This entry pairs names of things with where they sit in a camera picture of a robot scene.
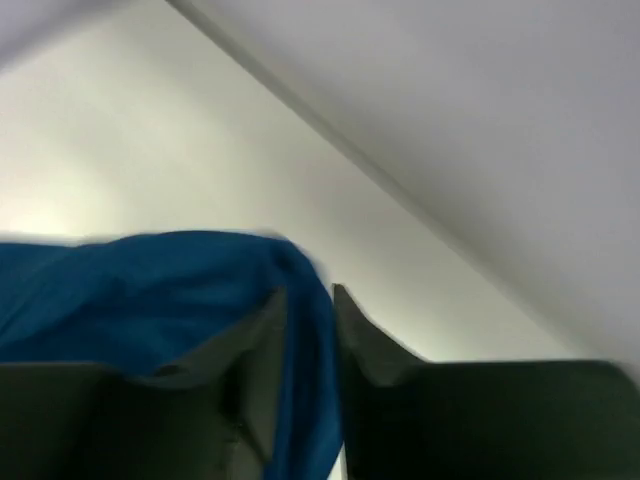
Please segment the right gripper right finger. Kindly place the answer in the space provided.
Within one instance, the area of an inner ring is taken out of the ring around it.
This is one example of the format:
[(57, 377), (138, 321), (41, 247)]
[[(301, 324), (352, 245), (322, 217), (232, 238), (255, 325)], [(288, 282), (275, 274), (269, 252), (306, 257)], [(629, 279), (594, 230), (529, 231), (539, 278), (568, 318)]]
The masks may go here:
[(422, 360), (335, 286), (350, 479), (635, 479), (639, 390), (599, 360)]

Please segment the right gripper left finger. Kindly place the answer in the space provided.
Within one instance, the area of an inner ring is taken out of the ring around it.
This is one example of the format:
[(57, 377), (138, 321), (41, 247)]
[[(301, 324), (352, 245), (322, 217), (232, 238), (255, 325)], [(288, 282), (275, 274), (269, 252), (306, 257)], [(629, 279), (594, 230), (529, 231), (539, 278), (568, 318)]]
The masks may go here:
[(1, 367), (5, 479), (259, 479), (275, 449), (287, 301), (149, 376), (97, 363)]

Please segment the blue t shirt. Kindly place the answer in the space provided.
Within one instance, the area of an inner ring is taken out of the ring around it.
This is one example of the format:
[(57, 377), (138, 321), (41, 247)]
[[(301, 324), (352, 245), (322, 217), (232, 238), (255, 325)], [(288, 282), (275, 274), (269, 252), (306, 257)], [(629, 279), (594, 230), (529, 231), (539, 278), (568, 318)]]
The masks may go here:
[(79, 246), (1, 247), (1, 367), (97, 363), (149, 376), (262, 307), (287, 301), (274, 455), (259, 479), (326, 479), (342, 431), (335, 321), (291, 242), (183, 231)]

